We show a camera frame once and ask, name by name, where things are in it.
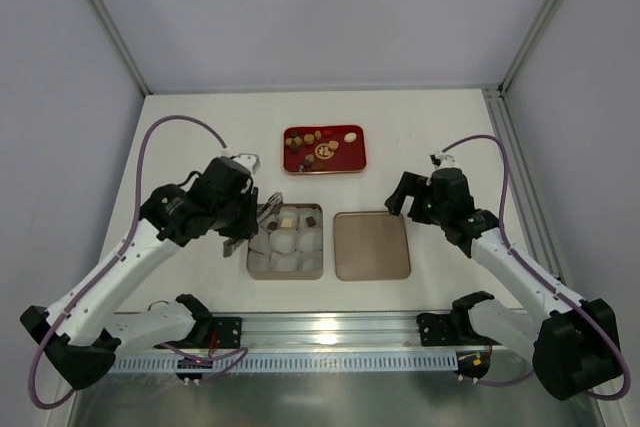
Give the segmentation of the red rectangular tray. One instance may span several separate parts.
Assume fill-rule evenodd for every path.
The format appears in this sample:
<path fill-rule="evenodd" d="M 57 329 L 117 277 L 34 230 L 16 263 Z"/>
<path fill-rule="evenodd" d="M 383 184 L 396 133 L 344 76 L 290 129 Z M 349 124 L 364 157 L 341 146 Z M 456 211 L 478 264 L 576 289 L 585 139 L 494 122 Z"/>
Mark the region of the red rectangular tray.
<path fill-rule="evenodd" d="M 351 132 L 357 134 L 357 139 L 347 143 L 344 137 Z M 306 134 L 314 135 L 315 141 L 306 143 Z M 310 157 L 313 163 L 322 162 L 324 169 L 314 171 L 311 165 L 303 165 L 305 157 Z M 353 124 L 288 127 L 282 135 L 282 166 L 290 175 L 361 172 L 367 166 L 364 130 Z"/>

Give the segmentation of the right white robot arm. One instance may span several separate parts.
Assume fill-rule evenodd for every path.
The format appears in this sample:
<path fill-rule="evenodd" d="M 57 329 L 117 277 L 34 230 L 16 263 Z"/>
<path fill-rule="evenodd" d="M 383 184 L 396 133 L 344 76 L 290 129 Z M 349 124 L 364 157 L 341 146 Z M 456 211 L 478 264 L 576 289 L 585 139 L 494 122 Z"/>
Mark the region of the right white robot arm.
<path fill-rule="evenodd" d="M 524 309 L 513 312 L 486 292 L 469 294 L 452 304 L 460 337 L 483 337 L 507 347 L 531 365 L 558 400 L 629 378 L 613 309 L 601 299 L 585 300 L 508 243 L 499 218 L 476 208 L 460 169 L 439 168 L 429 177 L 404 172 L 385 202 L 389 213 L 399 215 L 407 198 L 413 200 L 412 221 L 439 227 Z"/>

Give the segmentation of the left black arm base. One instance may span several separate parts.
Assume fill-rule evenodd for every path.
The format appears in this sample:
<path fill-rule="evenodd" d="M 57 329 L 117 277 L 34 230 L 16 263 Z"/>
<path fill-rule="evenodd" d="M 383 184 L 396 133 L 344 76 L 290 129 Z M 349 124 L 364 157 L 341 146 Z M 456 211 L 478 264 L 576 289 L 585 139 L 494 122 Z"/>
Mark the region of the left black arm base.
<path fill-rule="evenodd" d="M 242 318 L 212 314 L 209 309 L 191 294 L 175 298 L 195 320 L 194 326 L 182 339 L 168 344 L 178 349 L 236 349 L 241 344 Z"/>

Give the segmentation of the gold tin lid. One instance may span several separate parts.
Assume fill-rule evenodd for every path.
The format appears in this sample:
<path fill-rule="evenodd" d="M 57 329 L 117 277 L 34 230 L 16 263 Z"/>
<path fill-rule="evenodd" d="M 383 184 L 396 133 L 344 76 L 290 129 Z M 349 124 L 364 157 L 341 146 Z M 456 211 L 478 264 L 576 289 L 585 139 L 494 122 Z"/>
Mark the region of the gold tin lid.
<path fill-rule="evenodd" d="M 341 212 L 333 219 L 333 238 L 335 272 L 341 281 L 404 280 L 411 273 L 402 215 Z"/>

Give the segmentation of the aluminium frame post right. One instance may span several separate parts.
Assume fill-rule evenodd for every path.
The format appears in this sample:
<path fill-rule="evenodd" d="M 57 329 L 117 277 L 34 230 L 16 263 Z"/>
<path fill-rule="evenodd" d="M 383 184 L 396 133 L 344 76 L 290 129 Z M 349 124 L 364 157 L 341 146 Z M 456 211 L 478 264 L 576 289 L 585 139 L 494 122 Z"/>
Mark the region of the aluminium frame post right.
<path fill-rule="evenodd" d="M 499 84 L 498 90 L 502 96 L 506 96 L 514 85 L 534 47 L 541 40 L 563 1 L 564 0 L 542 1 L 522 42 L 507 68 L 503 80 Z"/>

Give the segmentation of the gold tin box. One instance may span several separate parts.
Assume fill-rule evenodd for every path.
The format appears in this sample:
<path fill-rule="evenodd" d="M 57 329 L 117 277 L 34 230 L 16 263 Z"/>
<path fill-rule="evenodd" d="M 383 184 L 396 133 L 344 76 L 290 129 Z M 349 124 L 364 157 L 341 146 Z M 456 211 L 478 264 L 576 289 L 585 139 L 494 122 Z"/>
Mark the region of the gold tin box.
<path fill-rule="evenodd" d="M 317 224 L 309 227 L 305 218 L 313 216 Z M 291 219 L 291 228 L 283 228 L 284 219 Z M 276 230 L 267 225 L 275 221 Z M 323 210 L 314 203 L 284 203 L 275 215 L 258 226 L 258 233 L 249 241 L 246 269 L 249 276 L 260 281 L 314 281 L 324 271 Z"/>

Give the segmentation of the aluminium frame post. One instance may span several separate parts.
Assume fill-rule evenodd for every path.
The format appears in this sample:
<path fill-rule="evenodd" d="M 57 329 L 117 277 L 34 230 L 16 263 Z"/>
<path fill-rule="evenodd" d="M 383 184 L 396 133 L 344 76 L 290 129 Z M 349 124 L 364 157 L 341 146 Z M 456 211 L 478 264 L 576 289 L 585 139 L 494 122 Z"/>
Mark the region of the aluminium frame post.
<path fill-rule="evenodd" d="M 106 34 L 109 42 L 119 57 L 121 63 L 128 72 L 131 80 L 134 82 L 140 93 L 146 97 L 152 94 L 148 83 L 139 69 L 130 49 L 128 48 L 122 34 L 119 31 L 109 9 L 103 0 L 86 0 L 90 9 L 97 18 L 101 28 Z"/>
<path fill-rule="evenodd" d="M 503 80 L 499 84 L 498 90 L 502 96 L 506 96 L 514 85 L 534 47 L 541 40 L 563 1 L 564 0 L 542 1 L 522 42 L 507 68 Z"/>

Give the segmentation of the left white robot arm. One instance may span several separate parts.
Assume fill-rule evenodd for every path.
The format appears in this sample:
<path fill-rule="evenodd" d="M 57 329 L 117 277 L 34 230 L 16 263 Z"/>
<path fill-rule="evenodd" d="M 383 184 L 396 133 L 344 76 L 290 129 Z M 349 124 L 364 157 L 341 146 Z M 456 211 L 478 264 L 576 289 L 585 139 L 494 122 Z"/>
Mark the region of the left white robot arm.
<path fill-rule="evenodd" d="M 104 377 L 127 355 L 175 342 L 209 344 L 215 327 L 207 307 L 181 294 L 133 316 L 118 308 L 161 264 L 209 232 L 249 240 L 258 231 L 255 154 L 216 157 L 189 189 L 155 189 L 135 217 L 134 231 L 75 288 L 48 307 L 30 306 L 20 322 L 75 391 Z"/>

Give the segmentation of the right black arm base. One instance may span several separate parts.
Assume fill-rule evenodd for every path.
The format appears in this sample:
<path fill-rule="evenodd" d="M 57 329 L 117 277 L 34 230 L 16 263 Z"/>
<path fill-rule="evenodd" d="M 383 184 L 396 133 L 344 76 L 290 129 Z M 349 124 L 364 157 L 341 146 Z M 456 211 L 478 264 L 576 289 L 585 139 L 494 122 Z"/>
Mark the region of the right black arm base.
<path fill-rule="evenodd" d="M 452 302 L 448 313 L 421 313 L 416 317 L 422 347 L 485 346 L 490 338 L 479 335 L 471 326 L 470 310 L 481 302 L 494 300 L 485 291 L 468 294 Z"/>

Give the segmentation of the white oval chocolate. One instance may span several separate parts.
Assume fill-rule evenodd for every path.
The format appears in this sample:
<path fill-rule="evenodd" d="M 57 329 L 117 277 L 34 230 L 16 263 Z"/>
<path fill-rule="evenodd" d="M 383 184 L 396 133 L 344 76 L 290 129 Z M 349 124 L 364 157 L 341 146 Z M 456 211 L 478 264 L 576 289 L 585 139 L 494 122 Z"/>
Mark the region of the white oval chocolate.
<path fill-rule="evenodd" d="M 344 137 L 344 141 L 347 143 L 354 142 L 356 139 L 357 139 L 357 134 L 353 132 L 346 134 Z"/>

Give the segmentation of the aluminium frame post left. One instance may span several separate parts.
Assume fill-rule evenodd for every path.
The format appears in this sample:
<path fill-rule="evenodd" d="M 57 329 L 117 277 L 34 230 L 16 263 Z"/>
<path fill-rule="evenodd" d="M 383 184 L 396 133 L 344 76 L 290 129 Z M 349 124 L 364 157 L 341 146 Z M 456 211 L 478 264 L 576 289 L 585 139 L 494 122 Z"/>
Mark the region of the aluminium frame post left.
<path fill-rule="evenodd" d="M 134 82 L 140 93 L 146 97 L 152 94 L 148 83 L 139 69 L 130 49 L 128 48 L 122 34 L 119 31 L 109 9 L 103 0 L 86 0 L 90 9 L 97 18 L 101 28 L 106 34 L 109 42 L 119 57 L 121 63 L 128 72 L 131 80 Z"/>

